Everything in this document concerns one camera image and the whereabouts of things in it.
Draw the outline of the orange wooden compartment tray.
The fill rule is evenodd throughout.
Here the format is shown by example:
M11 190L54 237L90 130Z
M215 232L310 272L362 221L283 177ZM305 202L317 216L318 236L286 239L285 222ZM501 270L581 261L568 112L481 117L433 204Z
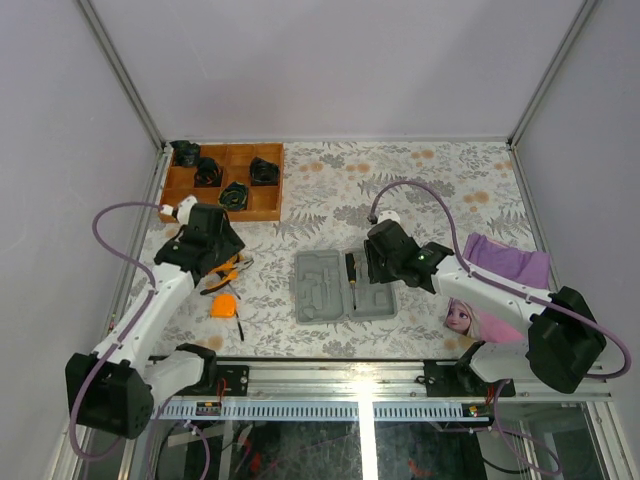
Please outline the orange wooden compartment tray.
M189 195L194 195L201 203L218 205L220 192L234 181L242 182L249 188L248 206L243 211L231 212L233 221L260 222L278 221L281 215L282 190L284 181L284 145L281 143L257 144L199 144L201 157L211 157L222 169L219 187L196 188L194 174L196 167L183 168L173 164L173 148L170 146L170 163L165 178L160 202L175 206ZM252 186L249 166L254 157L276 163L280 168L279 183L276 186Z

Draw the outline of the orange black pliers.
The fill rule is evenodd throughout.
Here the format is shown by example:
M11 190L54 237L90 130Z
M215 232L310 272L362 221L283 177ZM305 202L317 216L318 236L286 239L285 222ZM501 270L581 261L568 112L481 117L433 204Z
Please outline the orange black pliers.
M254 263L254 259L246 257L242 254L237 254L231 257L227 262L214 268L211 274L215 274L218 280L214 282L208 288L200 291L201 296L213 294L226 286L229 286L232 281L236 280L239 274L251 267Z

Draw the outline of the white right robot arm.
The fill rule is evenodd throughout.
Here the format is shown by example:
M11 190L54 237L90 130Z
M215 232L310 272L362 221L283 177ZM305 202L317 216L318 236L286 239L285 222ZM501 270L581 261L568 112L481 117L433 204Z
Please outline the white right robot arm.
M369 230L364 242L369 281L459 300L506 322L517 342L483 340L456 369L458 387L478 394L490 383L528 375L572 394L603 352L606 340L583 296L570 287L553 293L507 280L467 264L435 242L419 245L393 220Z

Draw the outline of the small black yellow screwdriver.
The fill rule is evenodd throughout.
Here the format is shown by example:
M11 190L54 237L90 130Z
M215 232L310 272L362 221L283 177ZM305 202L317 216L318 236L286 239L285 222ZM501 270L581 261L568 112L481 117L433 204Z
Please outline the small black yellow screwdriver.
M350 290L351 290L352 306L353 306L353 310L356 310L357 309L357 298L356 298L357 274L356 274L355 257L352 253L345 254L345 264L346 264L347 278L348 278Z

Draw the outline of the black tape roll right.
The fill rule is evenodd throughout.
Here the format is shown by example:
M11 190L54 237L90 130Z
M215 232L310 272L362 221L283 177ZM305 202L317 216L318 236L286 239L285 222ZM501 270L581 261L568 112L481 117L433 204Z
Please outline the black tape roll right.
M254 157L249 166L252 186L276 186L279 183L280 168L276 163Z

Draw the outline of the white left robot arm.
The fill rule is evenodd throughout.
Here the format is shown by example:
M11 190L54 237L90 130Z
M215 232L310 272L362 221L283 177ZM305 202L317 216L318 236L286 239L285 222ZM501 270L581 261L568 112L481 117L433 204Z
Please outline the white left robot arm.
M180 227L144 270L146 290L91 353L76 353L67 362L72 426L134 439L164 401L186 389L208 394L218 385L216 354L205 347L184 343L154 366L148 360L178 307L245 244L223 208L199 203L194 196L160 211Z

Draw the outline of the aluminium front rail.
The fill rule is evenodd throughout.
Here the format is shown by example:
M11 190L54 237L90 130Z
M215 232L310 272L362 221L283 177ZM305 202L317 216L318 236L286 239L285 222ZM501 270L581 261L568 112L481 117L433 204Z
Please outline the aluminium front rail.
M442 375L424 374L420 360L347 361L299 359L251 359L221 357L219 366L246 365L247 397L256 400L347 400L363 394L374 400L409 401L426 398L479 402L487 389L474 394L461 387L444 387Z

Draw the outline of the black tape roll top-left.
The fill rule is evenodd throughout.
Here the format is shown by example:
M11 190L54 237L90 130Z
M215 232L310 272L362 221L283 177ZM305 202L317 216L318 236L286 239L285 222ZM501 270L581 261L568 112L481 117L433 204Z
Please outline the black tape roll top-left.
M173 164L178 167L196 167L200 159L201 147L187 140L176 140L170 143L173 148Z

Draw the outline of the black blue tape roll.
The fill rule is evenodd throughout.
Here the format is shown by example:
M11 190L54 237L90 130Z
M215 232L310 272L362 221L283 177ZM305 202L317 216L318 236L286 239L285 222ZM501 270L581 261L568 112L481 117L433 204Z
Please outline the black blue tape roll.
M234 181L223 189L218 197L218 205L227 211L243 211L248 206L249 188L246 184Z

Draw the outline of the grey plastic tool case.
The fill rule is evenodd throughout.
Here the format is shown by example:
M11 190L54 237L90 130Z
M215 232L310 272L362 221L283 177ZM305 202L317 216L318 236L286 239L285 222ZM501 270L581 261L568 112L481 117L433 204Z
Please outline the grey plastic tool case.
M356 262L356 310L353 310L347 278L346 253L352 253ZM362 249L296 253L291 289L295 294L294 315L300 325L346 320L373 322L392 319L398 313L393 285L369 283L366 255Z

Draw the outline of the orange tape measure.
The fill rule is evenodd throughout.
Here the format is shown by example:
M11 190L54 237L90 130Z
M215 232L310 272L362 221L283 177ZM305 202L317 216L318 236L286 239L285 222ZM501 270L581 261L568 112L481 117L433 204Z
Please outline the orange tape measure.
M217 295L211 304L210 316L212 318L232 318L237 314L236 297L232 294Z

